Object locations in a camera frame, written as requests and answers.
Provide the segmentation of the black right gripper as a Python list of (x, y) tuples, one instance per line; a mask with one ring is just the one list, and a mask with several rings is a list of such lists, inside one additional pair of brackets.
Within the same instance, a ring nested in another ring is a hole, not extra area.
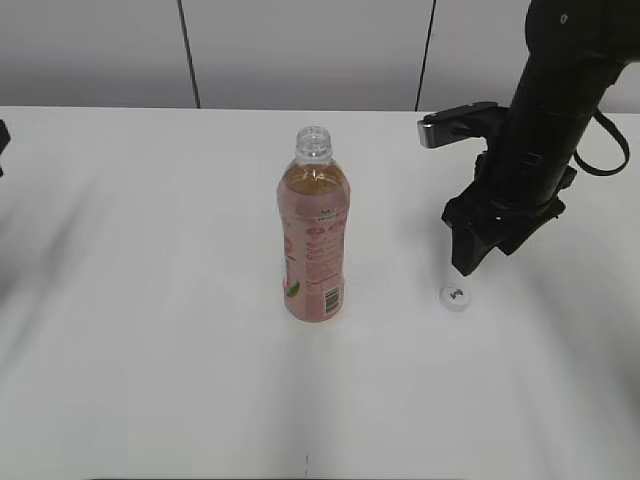
[(500, 199), (472, 182), (446, 203), (442, 214), (452, 233), (453, 267), (469, 276), (493, 248), (505, 255), (514, 253), (536, 230), (564, 212), (566, 206), (558, 194), (566, 188), (564, 170), (548, 201), (520, 205)]

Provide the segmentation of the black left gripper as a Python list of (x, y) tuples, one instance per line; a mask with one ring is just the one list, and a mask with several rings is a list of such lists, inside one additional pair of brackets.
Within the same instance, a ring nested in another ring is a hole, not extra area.
[(6, 147), (11, 141), (11, 136), (3, 120), (0, 120), (0, 155), (3, 154)]

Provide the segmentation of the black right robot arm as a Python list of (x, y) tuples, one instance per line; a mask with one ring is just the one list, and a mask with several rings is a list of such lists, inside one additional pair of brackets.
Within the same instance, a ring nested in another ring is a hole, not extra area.
[(525, 22), (529, 57), (498, 129), (484, 136), (473, 182), (442, 215), (452, 265), (471, 274), (494, 248), (510, 255), (565, 210), (576, 172), (569, 162), (606, 90), (639, 59), (636, 1), (533, 1)]

